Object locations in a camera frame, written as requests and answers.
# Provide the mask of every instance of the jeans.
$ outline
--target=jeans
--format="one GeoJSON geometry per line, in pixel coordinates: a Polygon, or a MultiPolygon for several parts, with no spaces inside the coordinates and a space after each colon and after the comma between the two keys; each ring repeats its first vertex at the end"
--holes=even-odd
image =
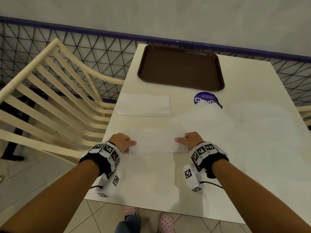
{"type": "Polygon", "coordinates": [[[140,233],[140,218],[136,215],[128,215],[126,219],[119,222],[115,233],[140,233]]]}

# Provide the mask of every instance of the shoe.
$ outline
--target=shoe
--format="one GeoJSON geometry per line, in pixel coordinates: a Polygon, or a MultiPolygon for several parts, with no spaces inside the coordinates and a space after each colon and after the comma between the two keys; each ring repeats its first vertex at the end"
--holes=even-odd
{"type": "Polygon", "coordinates": [[[131,207],[131,206],[124,206],[124,218],[126,218],[128,215],[137,215],[138,214],[138,208],[131,207]]]}
{"type": "Polygon", "coordinates": [[[162,212],[159,216],[158,233],[174,232],[174,219],[167,212],[162,212]]]}

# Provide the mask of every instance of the white wall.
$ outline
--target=white wall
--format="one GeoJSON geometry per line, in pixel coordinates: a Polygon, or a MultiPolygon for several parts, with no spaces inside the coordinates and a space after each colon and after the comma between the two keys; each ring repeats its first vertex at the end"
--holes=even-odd
{"type": "Polygon", "coordinates": [[[0,0],[0,15],[311,56],[311,0],[0,0]]]}

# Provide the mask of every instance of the wrist strap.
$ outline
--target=wrist strap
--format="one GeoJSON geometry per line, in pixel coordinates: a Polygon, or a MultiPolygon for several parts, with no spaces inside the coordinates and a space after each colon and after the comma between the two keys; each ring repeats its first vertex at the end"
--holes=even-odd
{"type": "Polygon", "coordinates": [[[229,161],[227,153],[210,141],[202,142],[192,149],[192,159],[200,168],[206,170],[208,178],[216,178],[212,165],[220,159],[229,161]]]}
{"type": "Polygon", "coordinates": [[[120,151],[110,142],[95,145],[88,152],[86,152],[79,163],[84,160],[91,159],[99,167],[99,176],[103,173],[110,175],[120,163],[120,151]]]}

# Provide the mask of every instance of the purple sticker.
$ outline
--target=purple sticker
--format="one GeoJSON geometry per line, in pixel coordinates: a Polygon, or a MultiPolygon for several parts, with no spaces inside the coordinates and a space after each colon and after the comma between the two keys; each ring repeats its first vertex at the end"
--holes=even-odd
{"type": "Polygon", "coordinates": [[[204,100],[210,104],[217,103],[220,106],[220,108],[222,108],[222,105],[219,103],[217,97],[213,93],[210,93],[210,92],[199,92],[198,94],[194,96],[193,100],[194,100],[194,104],[197,104],[201,100],[204,100]]]}

